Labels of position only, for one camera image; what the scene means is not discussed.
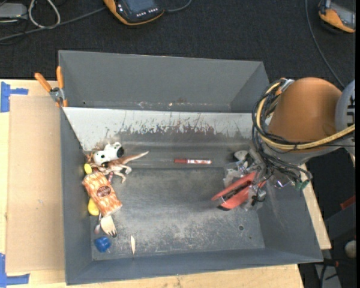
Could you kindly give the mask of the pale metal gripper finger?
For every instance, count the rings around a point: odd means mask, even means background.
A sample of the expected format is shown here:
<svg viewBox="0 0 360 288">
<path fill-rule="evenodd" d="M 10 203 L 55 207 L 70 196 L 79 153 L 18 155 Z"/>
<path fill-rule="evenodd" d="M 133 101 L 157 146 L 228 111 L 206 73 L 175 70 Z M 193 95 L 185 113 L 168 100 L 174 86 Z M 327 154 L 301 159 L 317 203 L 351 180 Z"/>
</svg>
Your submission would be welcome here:
<svg viewBox="0 0 360 288">
<path fill-rule="evenodd" d="M 266 191 L 259 189 L 258 191 L 250 190 L 248 200 L 244 204 L 246 211 L 253 211 L 262 206 L 266 199 Z"/>
<path fill-rule="evenodd" d="M 242 163 L 229 163 L 224 167 L 224 186 L 230 184 L 243 177 L 246 173 L 247 165 Z"/>
</svg>

